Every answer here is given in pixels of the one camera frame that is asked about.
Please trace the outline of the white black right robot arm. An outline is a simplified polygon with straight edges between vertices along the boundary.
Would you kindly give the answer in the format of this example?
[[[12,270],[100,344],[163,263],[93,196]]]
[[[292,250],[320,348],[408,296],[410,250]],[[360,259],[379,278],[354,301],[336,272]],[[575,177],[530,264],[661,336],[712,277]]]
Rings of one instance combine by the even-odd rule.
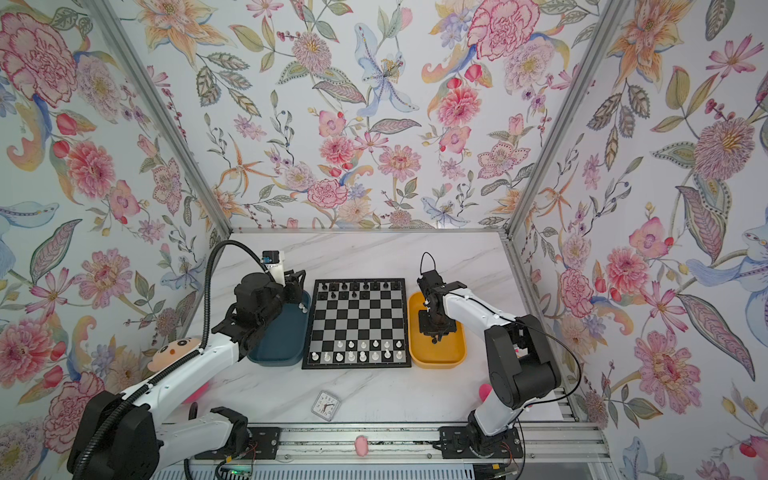
[[[525,408],[544,404],[561,384],[550,342],[554,339],[533,315],[514,317],[482,301],[464,283],[446,282],[437,270],[423,272],[417,284],[423,306],[418,332],[429,348],[444,352],[461,333],[484,341],[490,392],[461,427],[442,427],[437,442],[445,459],[522,456],[522,434],[513,427]]]

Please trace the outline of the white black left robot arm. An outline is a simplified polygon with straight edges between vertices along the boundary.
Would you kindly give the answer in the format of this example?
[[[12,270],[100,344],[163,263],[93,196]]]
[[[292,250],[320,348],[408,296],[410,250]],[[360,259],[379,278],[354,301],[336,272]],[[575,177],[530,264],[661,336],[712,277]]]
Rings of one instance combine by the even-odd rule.
[[[223,319],[212,324],[212,276],[228,246],[245,252],[258,268],[236,285],[234,302]],[[257,254],[236,240],[216,244],[205,271],[199,344],[147,380],[88,401],[67,461],[73,478],[149,479],[200,453],[226,458],[246,453],[252,441],[249,421],[231,408],[215,407],[171,426],[164,422],[213,377],[246,358],[285,305],[301,304],[305,280],[305,271],[285,269],[278,251]]]

